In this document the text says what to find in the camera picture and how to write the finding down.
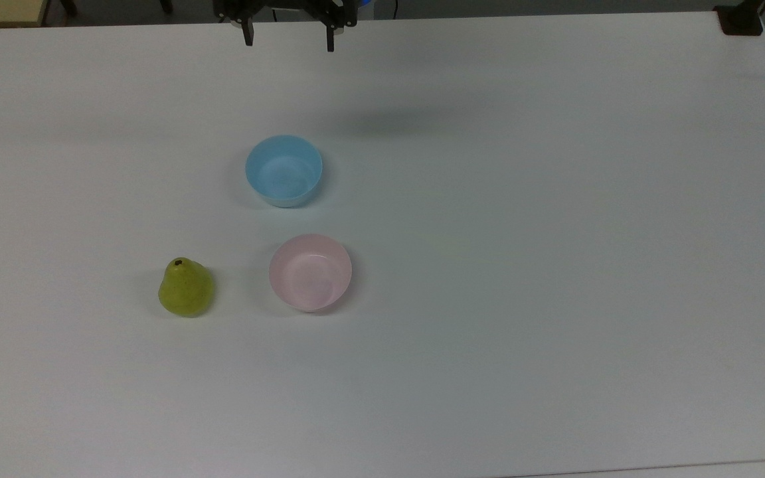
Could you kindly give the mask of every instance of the white table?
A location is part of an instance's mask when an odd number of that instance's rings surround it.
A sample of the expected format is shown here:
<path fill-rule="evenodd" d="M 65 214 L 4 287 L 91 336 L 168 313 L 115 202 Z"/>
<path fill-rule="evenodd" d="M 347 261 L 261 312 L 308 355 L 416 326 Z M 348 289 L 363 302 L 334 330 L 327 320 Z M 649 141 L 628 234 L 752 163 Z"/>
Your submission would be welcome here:
<path fill-rule="evenodd" d="M 714 13 L 0 31 L 0 476 L 765 459 L 765 35 Z M 325 156 L 277 210 L 258 140 Z M 306 232 L 328 315 L 266 269 Z M 170 317 L 164 265 L 218 281 Z"/>
<path fill-rule="evenodd" d="M 552 475 L 552 478 L 765 478 L 765 462 L 629 469 L 626 471 Z"/>

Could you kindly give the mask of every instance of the robotic arm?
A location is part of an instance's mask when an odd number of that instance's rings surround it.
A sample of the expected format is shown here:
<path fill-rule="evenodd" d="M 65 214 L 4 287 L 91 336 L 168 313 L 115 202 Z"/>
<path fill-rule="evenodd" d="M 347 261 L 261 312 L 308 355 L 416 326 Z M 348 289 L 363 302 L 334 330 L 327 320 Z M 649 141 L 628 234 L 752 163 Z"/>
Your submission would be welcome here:
<path fill-rule="evenodd" d="M 327 27 L 327 51 L 335 50 L 335 34 L 344 27 L 355 27 L 359 11 L 358 0 L 212 0 L 214 14 L 228 18 L 244 31 L 244 42 L 252 46 L 252 16 L 264 7 L 305 10 Z"/>

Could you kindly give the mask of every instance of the pear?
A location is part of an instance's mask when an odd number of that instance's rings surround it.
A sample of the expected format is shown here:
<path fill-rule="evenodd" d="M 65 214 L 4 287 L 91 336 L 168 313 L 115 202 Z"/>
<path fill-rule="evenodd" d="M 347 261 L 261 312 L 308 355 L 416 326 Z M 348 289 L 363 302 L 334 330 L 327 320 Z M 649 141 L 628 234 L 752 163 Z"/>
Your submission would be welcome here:
<path fill-rule="evenodd" d="M 202 264 L 189 258 L 174 258 L 164 269 L 158 300 L 170 312 L 196 317 L 205 312 L 214 296 L 214 279 Z"/>

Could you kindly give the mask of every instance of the plastic bowl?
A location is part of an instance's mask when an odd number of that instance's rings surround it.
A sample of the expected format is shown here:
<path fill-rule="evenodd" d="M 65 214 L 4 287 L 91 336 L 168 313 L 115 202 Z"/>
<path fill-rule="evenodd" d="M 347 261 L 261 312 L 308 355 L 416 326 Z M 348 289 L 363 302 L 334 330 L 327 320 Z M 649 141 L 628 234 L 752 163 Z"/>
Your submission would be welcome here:
<path fill-rule="evenodd" d="M 319 234 L 289 239 L 270 260 L 270 287 L 285 303 L 304 312 L 335 303 L 347 290 L 352 275 L 346 249 Z"/>
<path fill-rule="evenodd" d="M 323 161 L 318 149 L 297 136 L 273 136 L 246 158 L 246 180 L 266 202 L 293 208 L 315 196 Z"/>

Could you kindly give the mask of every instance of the pink bowl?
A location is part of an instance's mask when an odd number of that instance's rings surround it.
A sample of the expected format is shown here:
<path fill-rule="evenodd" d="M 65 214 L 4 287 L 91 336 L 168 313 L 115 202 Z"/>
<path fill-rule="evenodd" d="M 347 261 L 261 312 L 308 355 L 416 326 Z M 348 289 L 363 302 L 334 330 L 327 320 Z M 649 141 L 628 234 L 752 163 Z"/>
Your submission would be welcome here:
<path fill-rule="evenodd" d="M 319 311 L 338 300 L 352 275 L 344 247 L 319 234 L 289 239 L 270 260 L 270 287 L 288 305 L 304 312 Z"/>

